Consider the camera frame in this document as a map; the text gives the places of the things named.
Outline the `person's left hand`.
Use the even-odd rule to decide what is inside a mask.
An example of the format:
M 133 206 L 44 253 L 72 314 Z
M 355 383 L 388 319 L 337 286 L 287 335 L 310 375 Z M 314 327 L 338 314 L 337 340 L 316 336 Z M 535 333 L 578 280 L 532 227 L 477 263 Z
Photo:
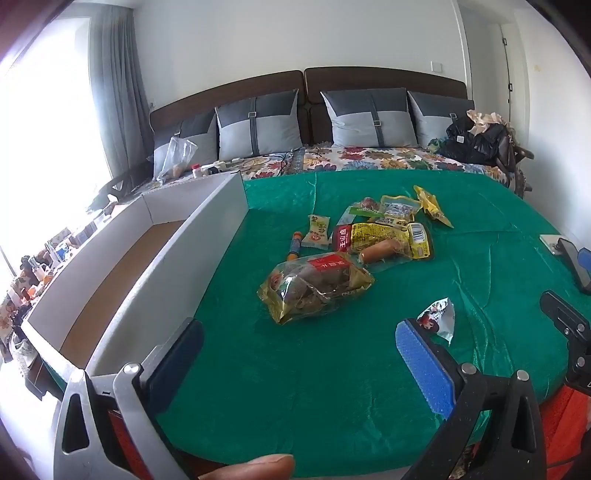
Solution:
M 273 454 L 228 465 L 199 476 L 200 480 L 287 480 L 296 462 L 290 454 Z

